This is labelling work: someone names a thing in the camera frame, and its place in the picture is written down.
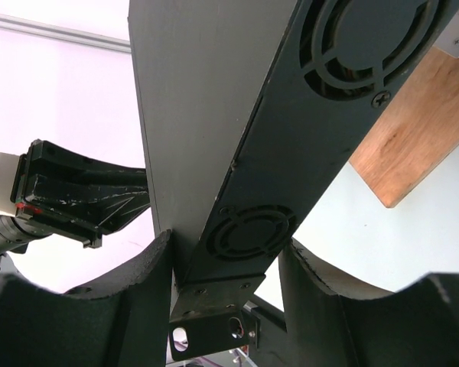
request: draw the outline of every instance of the vent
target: vent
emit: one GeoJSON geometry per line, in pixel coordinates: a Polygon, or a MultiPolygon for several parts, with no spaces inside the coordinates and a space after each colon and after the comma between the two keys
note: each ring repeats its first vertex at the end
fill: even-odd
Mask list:
{"type": "Polygon", "coordinates": [[[229,211],[207,240],[207,251],[220,260],[274,257],[297,229],[294,213],[283,206],[229,211]]]}
{"type": "Polygon", "coordinates": [[[306,83],[335,100],[383,90],[427,50],[439,2],[313,0],[299,50],[306,83]]]}

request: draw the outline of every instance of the screw hole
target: screw hole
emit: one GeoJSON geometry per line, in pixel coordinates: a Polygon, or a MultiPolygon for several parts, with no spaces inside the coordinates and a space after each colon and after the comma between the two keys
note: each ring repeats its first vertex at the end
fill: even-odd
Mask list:
{"type": "Polygon", "coordinates": [[[183,327],[178,327],[172,332],[174,338],[174,347],[178,352],[185,352],[189,348],[187,331],[183,327]]]}
{"type": "Polygon", "coordinates": [[[202,288],[202,289],[197,289],[196,291],[194,291],[194,295],[196,296],[200,296],[201,294],[204,294],[206,293],[206,289],[202,288]]]}
{"type": "Polygon", "coordinates": [[[231,332],[231,336],[234,339],[242,339],[243,338],[242,322],[236,317],[231,317],[229,319],[229,331],[231,332]]]}

